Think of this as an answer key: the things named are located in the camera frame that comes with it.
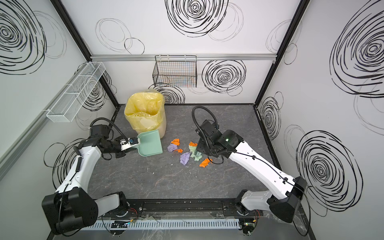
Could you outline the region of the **green dustpan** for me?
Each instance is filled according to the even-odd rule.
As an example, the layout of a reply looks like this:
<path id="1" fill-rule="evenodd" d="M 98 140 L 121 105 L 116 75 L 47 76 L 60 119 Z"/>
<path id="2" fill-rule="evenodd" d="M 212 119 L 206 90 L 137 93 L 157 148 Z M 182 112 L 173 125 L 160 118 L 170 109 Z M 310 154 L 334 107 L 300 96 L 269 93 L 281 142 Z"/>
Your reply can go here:
<path id="1" fill-rule="evenodd" d="M 140 133 L 138 145 L 139 155 L 149 157 L 163 153 L 161 138 L 158 130 Z"/>

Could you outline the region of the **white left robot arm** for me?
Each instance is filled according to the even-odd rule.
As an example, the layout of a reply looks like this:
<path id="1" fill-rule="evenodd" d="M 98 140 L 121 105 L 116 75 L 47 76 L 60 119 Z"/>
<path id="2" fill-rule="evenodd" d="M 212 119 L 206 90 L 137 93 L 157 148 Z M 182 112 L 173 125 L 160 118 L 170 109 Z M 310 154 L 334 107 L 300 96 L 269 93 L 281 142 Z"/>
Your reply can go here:
<path id="1" fill-rule="evenodd" d="M 108 212 L 125 214 L 130 205 L 123 192 L 93 199 L 88 194 L 90 178 L 96 163 L 103 154 L 115 154 L 121 158 L 141 143 L 138 137 L 128 138 L 124 134 L 111 140 L 110 130 L 121 130 L 109 119 L 108 125 L 97 125 L 100 119 L 90 124 L 90 136 L 74 146 L 75 162 L 54 194 L 45 196 L 42 208 L 51 231 L 55 235 L 70 237 L 82 228 L 93 225 Z"/>

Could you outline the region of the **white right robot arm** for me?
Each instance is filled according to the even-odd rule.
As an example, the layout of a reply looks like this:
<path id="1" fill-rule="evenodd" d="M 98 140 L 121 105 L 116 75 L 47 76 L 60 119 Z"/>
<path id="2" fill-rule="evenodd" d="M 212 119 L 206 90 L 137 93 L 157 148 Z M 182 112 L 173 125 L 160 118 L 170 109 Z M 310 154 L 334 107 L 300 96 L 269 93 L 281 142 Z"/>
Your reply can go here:
<path id="1" fill-rule="evenodd" d="M 267 187 L 267 190 L 262 192 L 241 191 L 235 200 L 238 213 L 245 216 L 259 210 L 268 211 L 286 223 L 293 223 L 305 195 L 307 182 L 302 177 L 294 178 L 276 168 L 236 132 L 226 130 L 221 133 L 216 118 L 199 124 L 195 116 L 198 109 L 206 111 L 211 117 L 214 116 L 204 106 L 195 106 L 192 109 L 192 119 L 200 137 L 197 151 L 208 159 L 214 157 L 237 163 Z"/>

